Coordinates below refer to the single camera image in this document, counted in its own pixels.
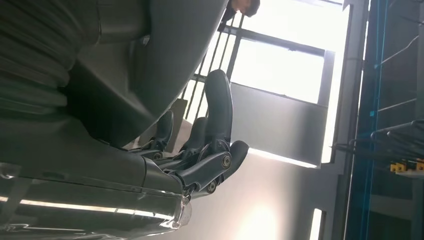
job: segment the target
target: humanoid robot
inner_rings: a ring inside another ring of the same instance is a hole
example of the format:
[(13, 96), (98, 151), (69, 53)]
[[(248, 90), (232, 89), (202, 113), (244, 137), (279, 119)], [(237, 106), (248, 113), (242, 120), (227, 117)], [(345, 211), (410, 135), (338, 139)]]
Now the humanoid robot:
[[(168, 109), (227, 1), (0, 1), (0, 239), (138, 239), (188, 223), (190, 201), (249, 148), (230, 145), (230, 87), (215, 70), (208, 117), (163, 155)], [(156, 122), (148, 144), (123, 149)]]

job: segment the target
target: wall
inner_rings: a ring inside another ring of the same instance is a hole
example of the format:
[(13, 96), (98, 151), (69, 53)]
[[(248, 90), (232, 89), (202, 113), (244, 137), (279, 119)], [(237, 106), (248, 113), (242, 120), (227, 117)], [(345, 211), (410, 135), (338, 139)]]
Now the wall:
[(147, 240), (309, 240), (314, 208), (330, 239), (337, 176), (249, 153), (210, 196), (195, 199), (190, 223)]
[(327, 108), (231, 84), (232, 138), (252, 148), (310, 163), (321, 164)]

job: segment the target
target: yellow clip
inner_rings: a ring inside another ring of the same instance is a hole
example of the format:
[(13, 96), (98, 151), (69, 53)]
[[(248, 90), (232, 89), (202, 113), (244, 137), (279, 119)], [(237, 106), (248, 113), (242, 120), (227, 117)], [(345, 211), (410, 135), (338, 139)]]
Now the yellow clip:
[(396, 164), (390, 164), (390, 172), (396, 173), (396, 169), (397, 169)]
[(416, 169), (417, 171), (424, 171), (424, 163), (422, 162), (417, 162), (416, 163)]
[(401, 173), (407, 170), (407, 166), (402, 163), (390, 164), (390, 172), (392, 173)]

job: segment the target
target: bright window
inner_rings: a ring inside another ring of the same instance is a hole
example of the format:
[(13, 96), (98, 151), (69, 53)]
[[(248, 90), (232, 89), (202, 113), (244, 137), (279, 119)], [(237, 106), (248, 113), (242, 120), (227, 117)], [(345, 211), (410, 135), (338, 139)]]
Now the bright window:
[(318, 208), (315, 208), (313, 210), (312, 226), (310, 227), (311, 229), (310, 229), (309, 240), (320, 239), (320, 228), (321, 228), (322, 217), (323, 217), (323, 211), (319, 210)]
[(299, 0), (264, 0), (257, 14), (245, 17), (242, 27), (260, 34), (325, 50), (335, 50), (342, 7), (326, 7)]
[[(215, 32), (210, 41), (209, 48), (207, 49), (206, 57), (204, 59), (203, 66), (201, 68), (201, 75), (207, 76), (208, 71), (221, 69), (226, 72), (228, 69), (228, 65), (230, 63), (231, 53), (233, 52), (234, 42), (236, 41), (235, 35), (228, 35), (227, 33), (221, 33), (221, 37), (219, 37), (220, 33)], [(197, 67), (196, 74), (199, 73), (200, 65)]]
[[(331, 162), (331, 156), (333, 151), (331, 146), (333, 146), (334, 144), (333, 143), (334, 132), (336, 127), (337, 108), (339, 105), (340, 85), (342, 82), (342, 69), (343, 69), (343, 62), (345, 58), (346, 37), (348, 34), (348, 23), (349, 23), (350, 13), (351, 13), (351, 8), (349, 5), (344, 9), (342, 13), (340, 26), (344, 26), (344, 28), (340, 29), (339, 38), (337, 40), (337, 44), (335, 45), (336, 52), (335, 52), (335, 59), (334, 59), (334, 68), (332, 73), (331, 91), (329, 96), (327, 119), (325, 123), (324, 144), (322, 147), (322, 156), (321, 156), (321, 163), (323, 164), (327, 164)], [(367, 31), (368, 31), (368, 24), (365, 29), (365, 35), (367, 35)]]
[[(202, 97), (202, 92), (204, 87), (205, 87), (205, 84), (201, 81), (198, 81), (197, 84), (195, 80), (188, 81), (183, 99), (188, 101), (187, 107), (185, 108), (185, 112), (184, 112), (184, 119), (186, 119), (190, 123), (193, 123), (196, 119), (196, 113), (198, 111), (198, 107), (200, 104), (200, 99)], [(201, 100), (201, 105), (200, 105), (200, 109), (199, 109), (199, 113), (197, 117), (198, 118), (205, 117), (207, 111), (208, 111), (208, 101), (206, 100), (206, 96), (203, 95), (203, 99)]]
[(231, 82), (317, 103), (324, 58), (241, 40)]

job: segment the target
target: metal screw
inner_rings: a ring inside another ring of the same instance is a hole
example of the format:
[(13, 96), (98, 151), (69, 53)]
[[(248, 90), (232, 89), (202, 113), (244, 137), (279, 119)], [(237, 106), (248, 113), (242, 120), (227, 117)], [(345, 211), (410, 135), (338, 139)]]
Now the metal screw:
[(207, 192), (210, 194), (214, 193), (216, 189), (217, 189), (217, 183), (215, 181), (212, 181), (207, 186)]
[(153, 155), (153, 160), (158, 160), (160, 158), (162, 158), (162, 154), (160, 154), (159, 152), (157, 152)]
[(184, 199), (182, 200), (182, 204), (184, 206), (187, 206), (190, 203), (190, 200), (187, 197), (184, 197)]
[(222, 166), (223, 166), (223, 168), (224, 169), (227, 169), (227, 168), (230, 167), (230, 165), (231, 165), (231, 157), (230, 156), (225, 156), (222, 159)]

